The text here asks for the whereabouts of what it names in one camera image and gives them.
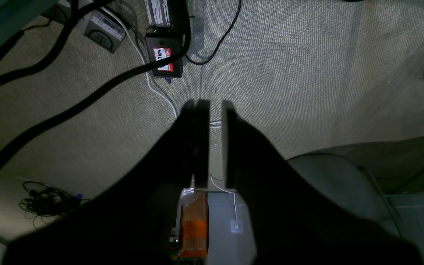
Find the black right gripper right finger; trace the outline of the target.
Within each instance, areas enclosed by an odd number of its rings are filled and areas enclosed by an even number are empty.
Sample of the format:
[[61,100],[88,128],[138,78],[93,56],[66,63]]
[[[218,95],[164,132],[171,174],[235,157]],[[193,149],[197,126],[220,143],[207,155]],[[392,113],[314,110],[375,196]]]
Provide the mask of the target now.
[[415,245],[325,198],[222,101],[226,187],[248,208],[255,265],[422,265]]

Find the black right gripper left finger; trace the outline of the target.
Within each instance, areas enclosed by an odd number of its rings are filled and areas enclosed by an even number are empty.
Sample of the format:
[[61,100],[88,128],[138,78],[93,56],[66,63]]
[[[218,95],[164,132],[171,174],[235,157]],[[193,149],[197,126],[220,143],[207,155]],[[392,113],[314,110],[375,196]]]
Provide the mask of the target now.
[[12,241],[4,265],[171,265],[170,232],[192,177],[205,183],[209,100],[187,101],[123,178],[75,213]]

